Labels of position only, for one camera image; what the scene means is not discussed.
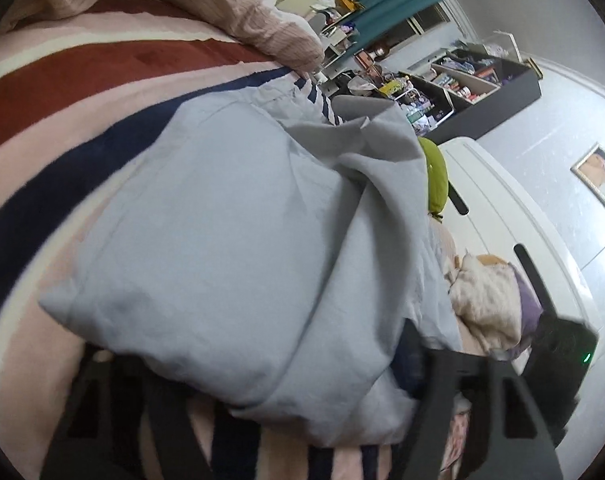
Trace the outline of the cream fluffy blanket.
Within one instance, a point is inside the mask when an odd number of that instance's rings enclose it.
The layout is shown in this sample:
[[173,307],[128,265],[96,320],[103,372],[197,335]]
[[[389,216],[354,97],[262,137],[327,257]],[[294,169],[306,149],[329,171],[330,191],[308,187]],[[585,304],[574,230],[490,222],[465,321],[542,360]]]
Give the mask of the cream fluffy blanket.
[[509,352],[523,335],[519,284],[502,260],[485,263],[466,254],[447,275],[453,311],[485,352]]

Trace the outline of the light grey-blue coat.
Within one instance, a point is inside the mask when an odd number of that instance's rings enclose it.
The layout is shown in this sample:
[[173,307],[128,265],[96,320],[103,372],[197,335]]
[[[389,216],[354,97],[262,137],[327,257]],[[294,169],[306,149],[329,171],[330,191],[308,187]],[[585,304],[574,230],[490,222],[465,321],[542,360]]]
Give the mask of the light grey-blue coat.
[[388,100],[334,106],[338,126],[182,104],[42,309],[238,417],[320,446],[400,441],[401,333],[461,338],[413,128]]

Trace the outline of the black tall bookshelf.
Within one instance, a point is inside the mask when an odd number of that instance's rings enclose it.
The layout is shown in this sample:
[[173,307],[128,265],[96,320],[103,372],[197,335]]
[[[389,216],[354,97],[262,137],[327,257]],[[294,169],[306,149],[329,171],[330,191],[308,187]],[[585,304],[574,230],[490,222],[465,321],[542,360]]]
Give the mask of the black tall bookshelf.
[[515,37],[499,30],[440,49],[400,74],[425,96],[430,107],[419,133],[437,144],[485,136],[540,99],[543,78]]

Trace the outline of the white bed headboard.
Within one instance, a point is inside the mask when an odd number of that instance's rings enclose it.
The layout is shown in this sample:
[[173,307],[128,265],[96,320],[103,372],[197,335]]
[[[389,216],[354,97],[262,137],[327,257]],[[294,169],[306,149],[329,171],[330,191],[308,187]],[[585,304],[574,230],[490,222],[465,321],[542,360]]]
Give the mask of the white bed headboard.
[[603,327],[595,300],[574,257],[525,188],[469,138],[440,145],[450,196],[443,223],[460,252],[513,262],[558,315]]

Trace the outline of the framed portrait photo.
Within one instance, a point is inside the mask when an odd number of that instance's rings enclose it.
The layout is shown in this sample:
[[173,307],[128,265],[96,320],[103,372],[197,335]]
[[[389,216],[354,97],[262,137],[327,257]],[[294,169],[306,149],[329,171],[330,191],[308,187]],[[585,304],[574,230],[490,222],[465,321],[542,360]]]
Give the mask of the framed portrait photo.
[[605,208],[605,149],[596,143],[575,162],[571,171]]

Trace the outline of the striped fleece blanket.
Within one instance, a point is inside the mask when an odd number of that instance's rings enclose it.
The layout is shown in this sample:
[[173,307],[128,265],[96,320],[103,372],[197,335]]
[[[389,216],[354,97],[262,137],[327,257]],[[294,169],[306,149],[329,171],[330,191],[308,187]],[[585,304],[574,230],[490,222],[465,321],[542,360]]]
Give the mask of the striped fleece blanket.
[[154,0],[103,0],[14,32],[0,39],[0,67],[0,454],[11,473],[385,478],[403,439],[320,446],[238,417],[139,356],[83,339],[39,302],[71,276],[90,229],[182,104],[223,94],[275,119],[338,126],[336,100]]

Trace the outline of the green plush pillow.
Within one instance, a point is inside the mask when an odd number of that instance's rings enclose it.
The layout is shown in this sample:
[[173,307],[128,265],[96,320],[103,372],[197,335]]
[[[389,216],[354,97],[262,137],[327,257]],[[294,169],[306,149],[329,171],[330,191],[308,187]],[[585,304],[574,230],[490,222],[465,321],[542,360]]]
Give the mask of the green plush pillow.
[[419,137],[426,162],[427,182],[429,182],[429,214],[441,221],[449,196],[449,176],[443,153],[431,140]]

